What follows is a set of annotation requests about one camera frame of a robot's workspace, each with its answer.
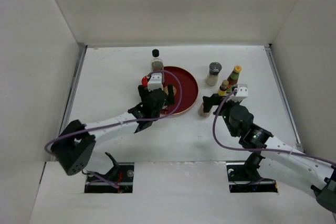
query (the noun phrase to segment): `salt shaker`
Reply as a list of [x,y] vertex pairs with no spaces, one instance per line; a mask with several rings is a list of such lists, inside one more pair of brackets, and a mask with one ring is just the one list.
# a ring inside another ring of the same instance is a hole
[[218,74],[222,69],[222,65],[218,62],[211,62],[209,65],[209,74],[205,79],[205,83],[209,86],[215,86],[218,81]]

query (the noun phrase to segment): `red object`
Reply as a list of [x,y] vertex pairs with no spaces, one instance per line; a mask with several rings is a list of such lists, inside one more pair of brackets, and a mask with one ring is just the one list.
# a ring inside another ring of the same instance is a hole
[[[179,106],[179,108],[175,111],[174,115],[180,114],[182,112],[185,112],[189,108],[191,108],[192,105],[194,105],[196,98],[198,96],[198,85],[195,80],[195,78],[185,69],[179,68],[179,67],[172,67],[172,66],[165,66],[164,70],[167,70],[179,79],[181,86],[182,86],[182,101]],[[179,102],[180,98],[180,87],[177,83],[177,81],[172,77],[170,74],[165,73],[164,74],[164,87],[168,84],[172,84],[176,88],[176,94],[174,96],[175,104],[170,105],[169,109],[167,111],[162,110],[161,114],[168,114],[170,113]]]
[[147,79],[147,76],[144,76],[141,80],[141,84],[144,86],[144,87],[147,87],[148,85],[148,79]]

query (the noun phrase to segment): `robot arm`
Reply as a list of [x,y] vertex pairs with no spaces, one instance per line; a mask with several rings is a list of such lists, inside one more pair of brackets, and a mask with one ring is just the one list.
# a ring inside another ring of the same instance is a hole
[[252,152],[254,149],[260,150],[253,152],[245,161],[245,171],[249,175],[256,180],[262,177],[281,181],[312,196],[325,209],[336,212],[334,166],[307,158],[304,153],[254,124],[254,116],[246,107],[240,105],[240,101],[228,100],[219,114],[223,117],[230,135],[240,137],[239,144],[243,148]]
[[70,122],[60,136],[83,131],[85,128],[91,129],[111,124],[115,124],[115,127],[74,134],[72,137],[54,143],[50,150],[58,158],[66,174],[74,175],[84,168],[102,175],[107,174],[111,170],[112,163],[113,165],[117,163],[108,153],[104,157],[92,155],[94,147],[112,138],[147,129],[155,119],[160,117],[163,107],[174,104],[173,86],[168,85],[168,94],[166,94],[161,80],[162,74],[154,73],[146,87],[138,86],[141,103],[120,116],[87,124],[79,120]]

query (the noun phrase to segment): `round red tray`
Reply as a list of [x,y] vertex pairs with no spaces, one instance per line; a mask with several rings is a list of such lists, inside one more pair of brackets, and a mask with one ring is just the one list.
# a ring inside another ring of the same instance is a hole
[[[164,70],[167,70],[173,73],[174,75],[176,75],[176,77],[179,79],[181,83],[182,101],[181,101],[179,108],[177,108],[177,110],[175,111],[174,115],[181,114],[187,111],[188,109],[190,109],[194,105],[197,95],[198,95],[197,82],[195,78],[183,68],[165,66]],[[170,74],[165,73],[163,86],[165,87],[168,84],[172,84],[176,88],[176,94],[174,96],[175,104],[170,105],[168,110],[162,110],[161,114],[169,114],[176,107],[177,103],[179,102],[179,98],[180,98],[181,91],[180,91],[178,82]]]

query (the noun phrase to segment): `orange cap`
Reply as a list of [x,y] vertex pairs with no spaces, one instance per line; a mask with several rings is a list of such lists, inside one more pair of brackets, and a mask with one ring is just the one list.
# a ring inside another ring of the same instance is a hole
[[241,70],[242,70],[242,67],[239,66],[239,65],[236,65],[235,68],[234,68],[234,71],[235,71],[236,73],[239,73]]

